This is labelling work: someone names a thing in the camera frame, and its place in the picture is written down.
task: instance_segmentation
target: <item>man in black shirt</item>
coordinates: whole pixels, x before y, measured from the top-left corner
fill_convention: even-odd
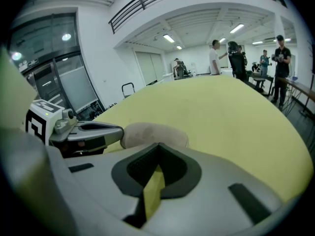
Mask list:
[[[277,41],[280,45],[275,51],[275,56],[272,58],[277,62],[276,74],[275,74],[275,96],[272,103],[276,103],[279,97],[280,88],[280,103],[279,109],[282,109],[285,100],[286,83],[279,80],[279,78],[286,78],[289,75],[289,64],[291,61],[291,52],[284,46],[284,37],[277,36]]]
[[[184,78],[184,70],[183,70],[183,67],[181,66],[179,59],[176,58],[175,61],[177,62],[177,65],[175,66],[177,75],[178,75],[178,78],[181,80]]]

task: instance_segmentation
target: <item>yellow foam piece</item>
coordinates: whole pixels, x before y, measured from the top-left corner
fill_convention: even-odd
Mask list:
[[[220,156],[269,185],[283,201],[313,175],[309,152],[288,119],[239,80],[207,76],[148,86],[95,120],[123,128],[152,122],[178,128],[189,147]],[[119,142],[105,152],[122,150]]]
[[[160,192],[165,187],[164,175],[160,166],[154,171],[143,189],[146,218],[149,220],[161,203]]]

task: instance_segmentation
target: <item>glass door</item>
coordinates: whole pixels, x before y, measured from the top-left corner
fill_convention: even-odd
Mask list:
[[[38,96],[41,99],[66,109],[72,108],[59,86],[52,62],[36,69],[27,76],[27,80],[34,88],[36,86]]]
[[[69,103],[79,119],[92,120],[103,112],[80,54],[71,54],[55,59],[56,73]]]

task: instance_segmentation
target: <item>table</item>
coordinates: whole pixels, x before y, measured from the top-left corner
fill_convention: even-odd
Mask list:
[[[294,97],[295,99],[299,99],[300,95],[303,93],[313,102],[315,102],[315,92],[306,87],[305,85],[299,82],[291,81],[287,78],[279,78],[279,80],[286,83],[289,90],[289,97],[283,104],[282,108],[282,112],[284,112],[285,116],[288,116],[290,114],[290,112],[292,111],[293,107],[297,102],[297,101],[293,102],[292,97]]]
[[[257,81],[257,83],[256,83],[256,85],[254,85],[254,87],[252,86],[253,84],[248,81],[249,77],[252,77],[255,81]],[[272,88],[272,83],[274,82],[274,77],[271,77],[271,76],[269,76],[269,75],[262,76],[260,73],[248,74],[248,77],[247,77],[247,84],[248,84],[251,88],[257,90],[257,89],[259,88],[260,82],[265,81],[265,80],[270,81],[269,91],[268,91],[268,94],[262,93],[261,95],[269,97],[269,96],[270,96],[270,91],[271,91],[271,88]]]
[[[228,159],[284,202],[301,194],[313,175],[308,149],[289,120],[265,97],[229,76],[145,87],[95,120],[122,128],[153,122],[180,129],[188,135],[189,148]],[[122,149],[116,142],[104,152]]]

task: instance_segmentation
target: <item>white ceiling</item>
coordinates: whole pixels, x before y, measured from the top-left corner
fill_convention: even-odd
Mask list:
[[[230,31],[238,24],[245,26],[234,34]],[[165,18],[160,23],[142,31],[129,39],[128,43],[151,46],[171,52],[176,45],[183,48],[205,45],[213,39],[225,37],[227,41],[236,41],[239,44],[252,44],[275,37],[274,15],[266,10],[241,5],[223,5],[221,7],[198,10]],[[295,38],[293,24],[283,19],[285,36]],[[163,38],[170,35],[175,43]]]

